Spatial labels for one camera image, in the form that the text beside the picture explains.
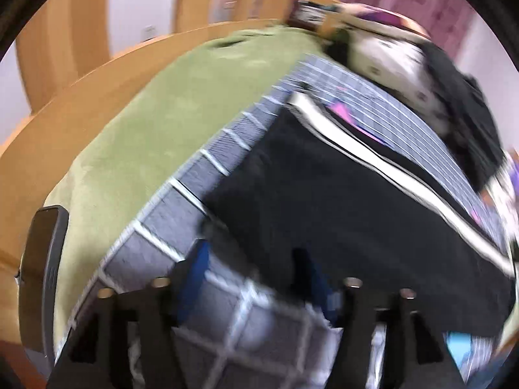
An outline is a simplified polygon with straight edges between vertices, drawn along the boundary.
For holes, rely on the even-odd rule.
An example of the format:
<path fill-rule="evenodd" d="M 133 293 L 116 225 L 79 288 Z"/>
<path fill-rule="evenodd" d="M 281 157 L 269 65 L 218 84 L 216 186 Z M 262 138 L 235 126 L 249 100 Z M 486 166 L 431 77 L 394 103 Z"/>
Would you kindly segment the black pants with white stripe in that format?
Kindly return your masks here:
<path fill-rule="evenodd" d="M 278 291 L 291 291 L 303 248 L 330 286 L 415 291 L 442 332 L 496 336 L 512 312 L 508 253 L 427 171 L 305 92 L 203 204 Z"/>

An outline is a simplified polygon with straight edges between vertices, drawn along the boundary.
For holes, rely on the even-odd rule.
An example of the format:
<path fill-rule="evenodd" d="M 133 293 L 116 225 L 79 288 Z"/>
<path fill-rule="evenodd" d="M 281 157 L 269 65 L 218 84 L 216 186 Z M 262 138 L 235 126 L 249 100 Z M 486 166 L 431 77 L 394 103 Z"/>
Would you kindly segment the green blanket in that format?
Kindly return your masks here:
<path fill-rule="evenodd" d="M 122 231 L 199 147 L 258 102 L 308 53 L 310 33 L 286 26 L 208 41 L 160 71 L 75 158 L 46 198 L 69 224 L 54 304 L 54 341 Z"/>

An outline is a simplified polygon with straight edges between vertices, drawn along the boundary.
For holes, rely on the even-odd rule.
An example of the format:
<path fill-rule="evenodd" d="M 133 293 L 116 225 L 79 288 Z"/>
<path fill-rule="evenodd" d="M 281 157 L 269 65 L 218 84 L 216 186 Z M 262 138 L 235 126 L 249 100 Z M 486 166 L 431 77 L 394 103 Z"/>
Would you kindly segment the black garment on pillows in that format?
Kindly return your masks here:
<path fill-rule="evenodd" d="M 419 45 L 433 93 L 447 112 L 444 142 L 475 192 L 480 192 L 504 162 L 501 139 L 484 94 L 474 77 L 459 71 L 432 42 Z"/>

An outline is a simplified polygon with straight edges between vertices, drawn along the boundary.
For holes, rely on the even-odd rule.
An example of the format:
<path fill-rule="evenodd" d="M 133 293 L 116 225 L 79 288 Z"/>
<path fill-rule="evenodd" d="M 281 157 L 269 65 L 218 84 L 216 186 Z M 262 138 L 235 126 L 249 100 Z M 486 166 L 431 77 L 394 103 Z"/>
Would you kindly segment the white floral pillow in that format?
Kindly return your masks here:
<path fill-rule="evenodd" d="M 351 32 L 347 66 L 387 89 L 437 135 L 444 137 L 449 133 L 447 110 L 434 93 L 423 53 L 413 43 L 366 32 Z"/>

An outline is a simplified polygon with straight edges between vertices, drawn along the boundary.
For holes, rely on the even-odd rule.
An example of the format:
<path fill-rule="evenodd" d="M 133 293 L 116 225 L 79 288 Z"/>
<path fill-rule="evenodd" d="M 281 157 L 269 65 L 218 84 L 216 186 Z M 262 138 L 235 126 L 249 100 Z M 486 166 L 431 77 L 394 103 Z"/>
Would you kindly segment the purple patterned pillow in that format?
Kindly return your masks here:
<path fill-rule="evenodd" d="M 357 3 L 341 4 L 338 7 L 341 19 L 351 26 L 387 36 L 400 35 L 398 30 L 405 37 L 415 35 L 418 40 L 430 40 L 430 35 L 423 26 L 402 14 Z"/>

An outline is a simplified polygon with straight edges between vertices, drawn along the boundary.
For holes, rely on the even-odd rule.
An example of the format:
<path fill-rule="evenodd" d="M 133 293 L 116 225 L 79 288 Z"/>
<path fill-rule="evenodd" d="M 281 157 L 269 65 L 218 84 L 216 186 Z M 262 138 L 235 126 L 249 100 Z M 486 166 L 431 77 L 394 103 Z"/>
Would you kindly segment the black phone on mount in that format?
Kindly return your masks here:
<path fill-rule="evenodd" d="M 18 324 L 22 345 L 41 353 L 54 364 L 54 302 L 57 274 L 69 223 L 69 212 L 60 205 L 35 213 L 16 280 Z"/>

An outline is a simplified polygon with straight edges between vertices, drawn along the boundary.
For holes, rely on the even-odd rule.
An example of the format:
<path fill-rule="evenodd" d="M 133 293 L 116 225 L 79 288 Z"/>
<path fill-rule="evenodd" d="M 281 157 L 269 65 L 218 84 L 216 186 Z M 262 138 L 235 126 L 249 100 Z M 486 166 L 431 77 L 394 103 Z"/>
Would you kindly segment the wooden bed frame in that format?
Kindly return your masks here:
<path fill-rule="evenodd" d="M 1 147 L 1 338 L 18 343 L 18 270 L 29 226 L 74 158 L 167 64 L 232 32 L 272 26 L 249 19 L 203 26 L 142 43 L 94 69 L 21 123 Z"/>

